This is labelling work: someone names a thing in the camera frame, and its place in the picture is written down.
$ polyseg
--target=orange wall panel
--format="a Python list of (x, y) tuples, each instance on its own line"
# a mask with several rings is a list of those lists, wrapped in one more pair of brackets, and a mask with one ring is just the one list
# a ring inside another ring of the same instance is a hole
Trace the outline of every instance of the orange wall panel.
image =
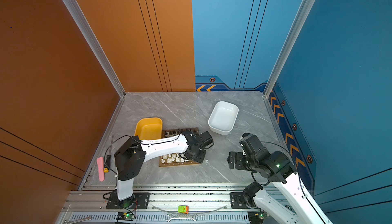
[(0, 220), (53, 223), (120, 98), (62, 0), (0, 15)]
[(153, 3), (172, 91), (195, 91), (192, 0)]
[(85, 171), (119, 96), (62, 0), (0, 0), (0, 128)]
[(125, 91), (167, 91), (158, 75), (162, 69), (151, 51), (138, 0), (77, 2)]
[(0, 157), (1, 223), (54, 223), (75, 185)]
[(126, 92), (194, 91), (192, 0), (77, 0)]

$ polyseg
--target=gray marble surface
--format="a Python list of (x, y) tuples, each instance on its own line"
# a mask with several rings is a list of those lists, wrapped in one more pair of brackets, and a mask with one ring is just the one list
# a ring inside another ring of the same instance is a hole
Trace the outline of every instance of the gray marble surface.
[[(200, 133), (208, 130), (213, 137), (215, 145), (207, 150), (202, 164), (160, 168), (159, 158), (154, 158), (143, 164), (134, 184), (252, 182), (248, 171), (229, 169), (227, 157), (230, 151), (242, 151), (238, 142), (244, 132), (257, 135), (261, 141), (279, 144), (262, 98), (259, 91), (127, 93), (112, 134), (114, 139), (125, 134), (134, 135), (140, 119), (159, 117), (163, 120), (162, 129), (198, 127)], [(208, 118), (215, 104), (222, 100), (239, 108), (234, 128), (227, 136), (214, 133), (208, 127)], [(117, 141), (111, 148), (111, 155), (126, 140)], [(276, 145), (266, 143), (265, 146), (270, 152), (281, 151)], [(256, 177), (260, 183), (266, 182), (260, 175)], [(105, 173), (105, 180), (100, 182), (94, 170), (90, 185), (115, 184), (114, 173)]]

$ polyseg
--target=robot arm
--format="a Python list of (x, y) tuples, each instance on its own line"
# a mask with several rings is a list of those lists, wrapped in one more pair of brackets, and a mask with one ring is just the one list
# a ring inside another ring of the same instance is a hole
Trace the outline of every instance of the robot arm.
[(250, 207), (259, 207), (280, 224), (332, 224), (309, 194), (291, 161), (280, 151), (270, 154), (255, 135), (245, 133), (240, 141), (243, 153), (230, 152), (229, 168), (259, 172), (272, 182), (296, 214), (272, 198), (256, 182), (244, 189), (244, 198)]
[(117, 198), (123, 201), (133, 196), (134, 177), (144, 162), (170, 153), (184, 153), (184, 157), (199, 163), (203, 162), (206, 147), (213, 143), (208, 131), (193, 133), (183, 131), (178, 136), (139, 140), (138, 136), (129, 138), (115, 153), (117, 169)]

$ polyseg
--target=pink eraser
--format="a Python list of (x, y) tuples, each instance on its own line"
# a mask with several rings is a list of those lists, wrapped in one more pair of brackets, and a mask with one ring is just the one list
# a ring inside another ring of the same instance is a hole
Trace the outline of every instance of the pink eraser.
[(104, 157), (97, 158), (99, 181), (105, 180), (104, 175)]

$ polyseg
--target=yellow tray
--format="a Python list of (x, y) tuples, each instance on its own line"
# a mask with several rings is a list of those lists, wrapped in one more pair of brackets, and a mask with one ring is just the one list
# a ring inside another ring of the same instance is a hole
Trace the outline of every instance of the yellow tray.
[(135, 135), (141, 140), (160, 139), (162, 133), (162, 119), (145, 118), (139, 120), (136, 125)]

